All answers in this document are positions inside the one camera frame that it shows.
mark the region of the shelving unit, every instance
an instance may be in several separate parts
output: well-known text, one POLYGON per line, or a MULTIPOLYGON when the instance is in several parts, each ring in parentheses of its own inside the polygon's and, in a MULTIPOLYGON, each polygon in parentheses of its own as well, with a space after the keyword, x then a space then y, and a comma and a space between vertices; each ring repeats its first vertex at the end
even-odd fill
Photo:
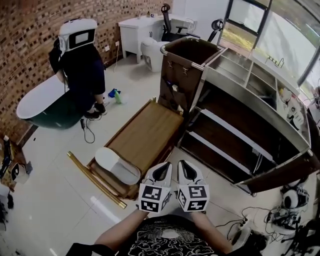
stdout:
POLYGON ((257 175, 278 172, 311 148, 306 110, 300 102, 304 123, 297 130, 287 119, 281 88, 256 63, 222 51, 205 66, 180 147, 242 190, 257 175))

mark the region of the toilet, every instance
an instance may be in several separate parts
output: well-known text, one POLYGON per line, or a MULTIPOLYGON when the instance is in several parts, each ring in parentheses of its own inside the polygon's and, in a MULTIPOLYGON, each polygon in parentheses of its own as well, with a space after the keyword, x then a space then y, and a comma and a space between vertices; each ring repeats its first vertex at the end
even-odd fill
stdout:
POLYGON ((163 54, 161 53, 160 48, 167 43, 169 42, 157 42, 151 37, 147 37, 141 42, 143 59, 152 72, 161 71, 163 54))

